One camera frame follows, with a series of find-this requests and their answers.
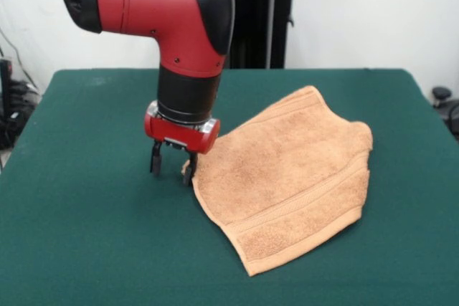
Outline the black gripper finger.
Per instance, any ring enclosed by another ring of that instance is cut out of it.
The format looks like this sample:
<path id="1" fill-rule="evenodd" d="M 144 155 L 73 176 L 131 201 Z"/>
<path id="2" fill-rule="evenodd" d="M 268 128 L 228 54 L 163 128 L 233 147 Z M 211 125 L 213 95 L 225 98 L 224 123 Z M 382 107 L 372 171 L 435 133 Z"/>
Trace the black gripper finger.
<path id="1" fill-rule="evenodd" d="M 151 151 L 150 172 L 155 176 L 161 172 L 161 145 L 162 142 L 155 140 Z"/>
<path id="2" fill-rule="evenodd" d="M 192 185 L 192 179 L 197 169 L 197 161 L 198 161 L 198 154 L 190 152 L 189 162 L 185 166 L 183 181 L 182 181 L 185 186 Z"/>

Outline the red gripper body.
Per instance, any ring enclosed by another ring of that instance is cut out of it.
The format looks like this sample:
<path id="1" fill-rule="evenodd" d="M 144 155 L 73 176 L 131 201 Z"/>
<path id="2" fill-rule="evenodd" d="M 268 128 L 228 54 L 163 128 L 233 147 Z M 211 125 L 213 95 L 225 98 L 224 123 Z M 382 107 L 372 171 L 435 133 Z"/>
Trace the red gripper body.
<path id="1" fill-rule="evenodd" d="M 207 154 L 219 135 L 220 121 L 210 118 L 201 125 L 182 125 L 166 119 L 158 111 L 158 101 L 150 103 L 144 118 L 146 135 L 160 143 L 170 143 L 192 153 Z"/>

